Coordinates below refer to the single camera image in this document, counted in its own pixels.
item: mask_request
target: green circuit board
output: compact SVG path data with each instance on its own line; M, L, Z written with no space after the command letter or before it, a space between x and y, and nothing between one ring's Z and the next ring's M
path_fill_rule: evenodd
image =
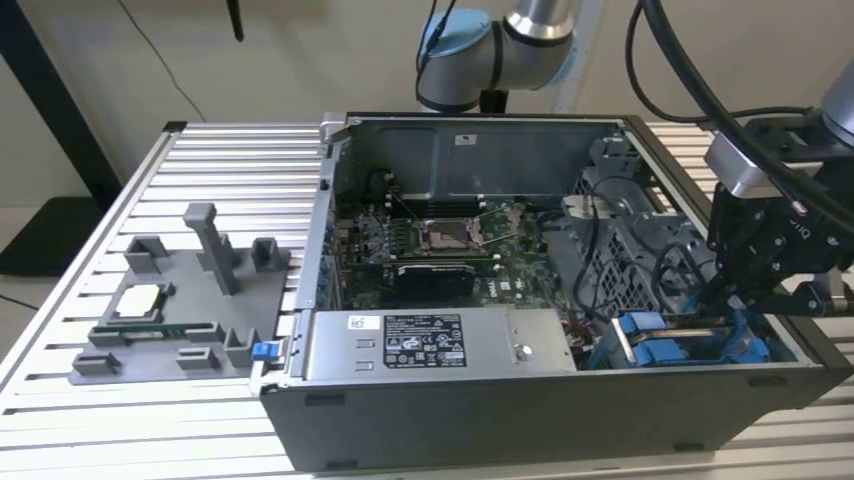
M536 217L522 205L488 203L484 213L473 218L421 222L371 214L359 217L353 225L359 226L355 232L340 235L344 308L514 305L555 308L562 316L568 312ZM440 305L395 303L395 269L417 264L473 268L471 295Z

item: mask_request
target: blue latch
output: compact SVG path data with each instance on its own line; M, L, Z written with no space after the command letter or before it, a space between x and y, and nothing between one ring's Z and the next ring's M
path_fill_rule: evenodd
M279 342L259 342L252 346L252 361L272 362L279 360Z

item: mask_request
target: white label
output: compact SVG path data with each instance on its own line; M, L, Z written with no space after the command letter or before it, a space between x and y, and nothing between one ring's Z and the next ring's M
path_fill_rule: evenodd
M347 322L348 330L379 330L379 315L351 315Z
M477 143L477 135L456 135L453 137L453 145L475 145Z

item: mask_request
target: wire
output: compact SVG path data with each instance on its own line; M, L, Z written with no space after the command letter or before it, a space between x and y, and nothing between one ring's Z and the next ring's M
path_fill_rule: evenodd
M660 0L643 0L643 12L659 48L694 101L735 148L766 173L771 185L788 200L792 211L804 216L810 208L814 209L840 232L854 236L854 213L824 194L820 184L783 165L776 155L759 144L727 113L682 48Z
M145 43L148 43L148 46L151 47L151 50L155 52L155 55L157 56L157 59L160 60L160 63L163 64L163 68L165 69L165 73L168 73L169 78L172 79L172 85L175 85L175 88L177 89L177 92L184 97L184 100L187 100L187 103L189 103L189 106L196 111L196 114L199 114L199 118L201 119L201 121L207 122L208 120L207 120L207 118L204 118L204 115L201 114L201 110L199 110L199 107L196 106L195 102L189 98L189 95L187 95L187 92L184 91L184 89L181 88L180 84L177 83L177 78L175 78L175 74L172 73L172 69L169 68L169 64L165 63L165 59L163 58L163 55L160 55L160 50L157 50L157 47L155 47L155 44L151 41L151 38L148 38L148 35L145 35L145 32L143 31L141 27L139 26L139 23L136 23L136 19L133 18L133 14L131 13L131 10L128 9L128 6L124 4L124 0L116 0L116 2L119 3L119 6L121 7L121 10L124 10L124 13L128 16L128 19L131 20L131 23L133 24L133 28L136 28L136 31L143 36L143 39L145 40Z
M437 0L432 0L432 5L429 6L429 13L427 14L427 21L424 22L424 29L421 30L421 38L417 41L417 52L415 52L415 71L419 70L420 65L420 56L421 56L421 48L424 48L424 37L427 37L427 29L429 28L429 20L432 19L432 15L436 13L436 3Z
M373 175L376 175L377 173L384 173L385 175L392 175L391 170L388 170L387 168L372 168L371 170L368 170L367 175L364 176L364 195L367 197L371 196L371 180L373 180Z
M33 304L22 302L12 297L6 297L2 294L0 294L0 300L5 300L6 302L20 305L21 307L29 308L30 310L36 310L36 311L38 310L38 307L36 307Z
M694 257L691 256L691 252L688 251L687 247L682 245L682 243L679 242L672 242L664 245L664 248L662 249L660 253L658 254L658 257L655 258L655 265L652 267L652 280L650 281L651 283L650 287L652 289L652 296L655 297L655 301L659 304L659 308L666 308L671 313L675 313L675 312L670 308L670 304L664 302L664 298L662 295L662 276L664 275L664 271L666 271L664 262L667 261L667 254L674 249L679 250L679 253L682 253L682 257L684 258L684 261L688 264L688 268L691 269L691 273L696 277L696 281L700 284L700 287L706 285L706 277L703 277L703 274L699 269L699 265L696 264L696 261L694 260Z
M596 192L596 187L599 185L602 185L608 180L622 180L623 182L630 182L638 188L640 188L640 185L638 184L638 181L634 178L627 177L624 175L608 175L606 177L602 177L599 180L596 180L596 183L594 183L592 186L590 187L590 191L595 193Z
M433 5L432 8L429 9L431 15L429 18L427 18L427 24L424 25L424 30L423 33L427 33L427 28L429 26L429 20L432 18L432 12L435 11L435 0L433 0ZM451 0L451 3L448 4L448 8L444 11L444 15L441 16L441 20L439 20L439 23L436 23L436 28L433 28L432 33L429 34L429 39L427 40L427 44L423 45L424 47L424 52L420 55L420 61L416 63L415 65L415 70L416 70L416 74L415 74L415 98L417 99L417 86L421 83L421 75L424 73L424 69L427 68L427 64L429 63L429 54L432 53L433 49L436 48L436 45L439 44L439 39L441 38L441 34L444 33L444 26L447 25L447 21L448 21L448 17L451 16L451 11L453 10L453 6L456 5L456 0Z
M642 11L643 11L643 6L640 1L638 1L635 5L635 9L631 12L631 18L628 19L628 31L626 32L626 49L624 49L626 73L628 75L628 84L631 85L631 90L634 91L635 96L638 97L638 100L640 100L640 103L643 104L643 106L658 117L663 118L664 120L675 123L706 123L710 121L710 119L704 115L695 116L695 117L686 117L680 115L672 115L664 112L658 107L658 105L652 103L652 100L650 100L650 97L646 95L646 92L640 87L640 82L638 81L638 72L635 71L634 43L635 43L635 36L636 36L635 32L638 29L638 20L640 18ZM751 108L747 110L738 110L735 112L731 112L730 115L732 115L732 117L735 118L755 117L759 115L772 115L772 114L806 115L810 112L810 110L812 110L811 107L806 107L806 108L804 107L764 107L764 108Z
M590 238L587 240L587 252L584 253L584 263L582 264L582 269L578 271L578 275L575 276L575 281L572 282L572 297L575 298L575 304L582 308L584 314L590 319L598 319L602 322L608 321L608 319L602 315L592 306L586 305L582 301L580 291L582 291L582 281L587 276L587 270L590 269L590 264L592 263L594 251L596 249L598 241L599 241L599 209L596 208L596 202L592 201L592 195L588 195L590 198L590 208L592 210L592 218L590 225Z

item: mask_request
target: gray plastic post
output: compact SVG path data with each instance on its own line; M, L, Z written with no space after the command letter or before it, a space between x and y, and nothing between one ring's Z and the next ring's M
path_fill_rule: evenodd
M215 217L216 207L212 203L191 203L184 212L184 224L199 235L201 249L208 256L211 271L223 295L233 295L239 288L237 279L231 269L231 256L213 225Z

